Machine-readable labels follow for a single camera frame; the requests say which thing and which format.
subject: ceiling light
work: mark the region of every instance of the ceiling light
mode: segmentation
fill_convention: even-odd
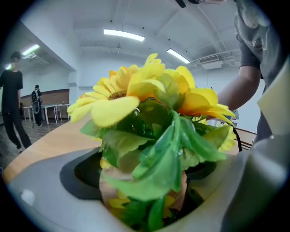
[[[187,60],[186,58],[184,58],[182,55],[178,54],[177,52],[175,52],[172,49],[168,49],[167,50],[168,53],[170,53],[171,55],[174,55],[175,57],[177,57],[178,59],[182,60],[184,63],[190,63],[189,60]]]
[[[25,52],[22,53],[22,55],[26,56],[30,53],[32,53],[34,50],[38,49],[39,46],[36,44],[36,45],[33,45],[32,47],[30,47],[29,49],[27,49]]]
[[[143,37],[143,36],[139,36],[139,35],[128,33],[128,32],[124,32],[124,31],[115,31],[115,30],[104,29],[104,34],[116,35],[116,36],[136,39],[136,40],[139,40],[141,42],[143,42],[143,40],[145,39],[145,37]]]

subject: black cable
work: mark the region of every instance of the black cable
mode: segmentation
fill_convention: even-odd
[[[233,127],[233,132],[234,132],[235,135],[237,136],[237,145],[238,145],[238,147],[239,147],[239,151],[243,151],[243,150],[242,150],[242,143],[241,143],[240,136],[239,136],[239,134],[237,133],[236,128],[235,128],[234,126],[232,126],[232,127]]]

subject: gray shirt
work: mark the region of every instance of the gray shirt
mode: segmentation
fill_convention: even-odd
[[[263,11],[254,2],[248,0],[237,0],[235,27],[242,52],[241,66],[260,69],[261,78],[265,81],[265,92],[286,60],[279,35]],[[271,134],[261,112],[257,140],[268,138]]]

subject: wooden wall panel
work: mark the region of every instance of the wooden wall panel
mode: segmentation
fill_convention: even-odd
[[[42,104],[51,105],[51,104],[68,104],[69,103],[69,89],[60,89],[53,91],[46,91],[42,93]],[[23,107],[31,105],[31,95],[26,95],[21,97],[21,102]],[[66,107],[61,109],[62,118],[68,118],[66,113]],[[48,118],[54,118],[53,108],[47,109]]]

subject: person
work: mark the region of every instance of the person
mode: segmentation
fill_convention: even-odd
[[[31,99],[32,99],[32,106],[33,106],[33,112],[35,121],[37,123],[38,127],[42,126],[41,123],[41,104],[42,104],[42,94],[39,90],[39,85],[36,85],[34,88],[34,91],[31,93]]]
[[[7,135],[13,142],[18,151],[22,152],[22,146],[19,142],[13,125],[16,127],[21,142],[25,148],[31,145],[30,139],[26,134],[20,118],[20,90],[23,88],[22,73],[18,70],[20,52],[14,52],[11,57],[11,70],[4,70],[0,77],[0,88],[3,87],[2,93],[2,116]]]
[[[194,4],[218,4],[225,1],[190,0]],[[243,106],[254,96],[260,78],[265,81],[265,92],[287,58],[280,37],[265,13],[253,1],[233,1],[237,5],[234,24],[241,49],[240,71],[238,77],[218,93],[219,103],[227,105],[232,111]],[[270,127],[261,112],[255,142],[268,138],[271,134]]]

